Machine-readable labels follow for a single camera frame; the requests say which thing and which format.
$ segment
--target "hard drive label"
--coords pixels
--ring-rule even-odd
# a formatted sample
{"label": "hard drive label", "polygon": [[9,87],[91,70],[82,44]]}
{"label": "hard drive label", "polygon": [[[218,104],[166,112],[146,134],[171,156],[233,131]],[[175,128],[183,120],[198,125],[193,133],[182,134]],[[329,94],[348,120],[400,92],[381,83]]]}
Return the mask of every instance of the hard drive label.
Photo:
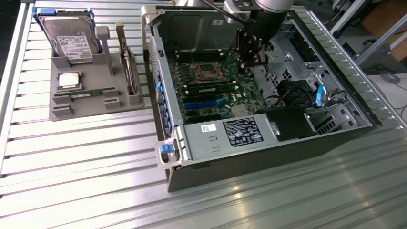
{"label": "hard drive label", "polygon": [[59,36],[57,38],[69,60],[93,57],[87,36]]}
{"label": "hard drive label", "polygon": [[256,118],[223,122],[223,126],[233,147],[265,141]]}

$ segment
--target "hard drive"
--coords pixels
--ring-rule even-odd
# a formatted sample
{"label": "hard drive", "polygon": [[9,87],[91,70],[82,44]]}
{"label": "hard drive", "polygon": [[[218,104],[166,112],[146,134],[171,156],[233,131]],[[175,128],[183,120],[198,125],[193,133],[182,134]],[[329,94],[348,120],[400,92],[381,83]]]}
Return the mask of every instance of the hard drive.
{"label": "hard drive", "polygon": [[94,62],[93,54],[102,53],[95,34],[93,11],[42,9],[34,13],[46,32],[55,56],[66,56],[71,64]]}

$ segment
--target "aluminum profile table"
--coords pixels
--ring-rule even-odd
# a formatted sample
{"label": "aluminum profile table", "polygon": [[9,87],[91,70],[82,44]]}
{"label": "aluminum profile table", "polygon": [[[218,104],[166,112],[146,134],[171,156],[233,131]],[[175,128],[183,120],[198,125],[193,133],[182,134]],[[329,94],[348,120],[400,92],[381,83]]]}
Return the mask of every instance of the aluminum profile table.
{"label": "aluminum profile table", "polygon": [[[38,1],[35,6],[91,8],[98,25],[126,24],[145,73],[139,14],[131,0]],[[51,46],[22,4],[2,84],[0,228],[402,228],[407,226],[406,124],[372,84],[349,78],[385,126],[322,157],[167,193],[157,166],[157,133],[146,75],[142,111],[49,121]],[[301,7],[304,17],[313,15]],[[321,28],[312,25],[314,33]],[[317,36],[332,53],[336,42]]]}

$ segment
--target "motherboard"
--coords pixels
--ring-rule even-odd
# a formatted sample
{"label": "motherboard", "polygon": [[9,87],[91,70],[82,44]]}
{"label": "motherboard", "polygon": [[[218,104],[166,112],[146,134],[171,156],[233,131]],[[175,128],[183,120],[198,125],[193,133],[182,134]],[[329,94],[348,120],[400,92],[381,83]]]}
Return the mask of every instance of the motherboard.
{"label": "motherboard", "polygon": [[215,62],[194,60],[206,59],[195,55],[191,61],[169,61],[185,123],[253,115],[264,97],[253,73],[238,73],[234,53]]}

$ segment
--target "barcode label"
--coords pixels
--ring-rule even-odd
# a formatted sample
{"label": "barcode label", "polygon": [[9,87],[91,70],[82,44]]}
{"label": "barcode label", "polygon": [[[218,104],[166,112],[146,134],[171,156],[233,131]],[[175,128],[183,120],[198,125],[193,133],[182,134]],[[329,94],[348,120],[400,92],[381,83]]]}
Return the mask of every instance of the barcode label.
{"label": "barcode label", "polygon": [[210,131],[217,131],[217,125],[215,124],[202,125],[202,130],[203,130],[203,133],[210,132]]}
{"label": "barcode label", "polygon": [[69,60],[93,57],[87,36],[59,36],[57,39]]}

